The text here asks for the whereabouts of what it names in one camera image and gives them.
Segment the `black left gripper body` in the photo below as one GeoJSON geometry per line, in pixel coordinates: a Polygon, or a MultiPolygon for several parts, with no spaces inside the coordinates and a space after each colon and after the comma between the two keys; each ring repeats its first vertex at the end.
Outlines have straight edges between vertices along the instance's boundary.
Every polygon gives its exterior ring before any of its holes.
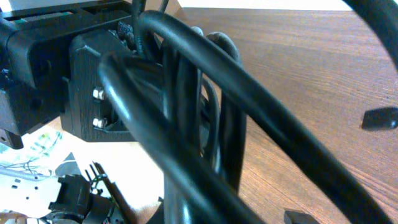
{"type": "Polygon", "coordinates": [[[126,1],[75,2],[1,13],[1,144],[55,118],[86,142],[131,142],[98,76],[107,52],[128,52],[118,31],[131,21],[126,1]]]}

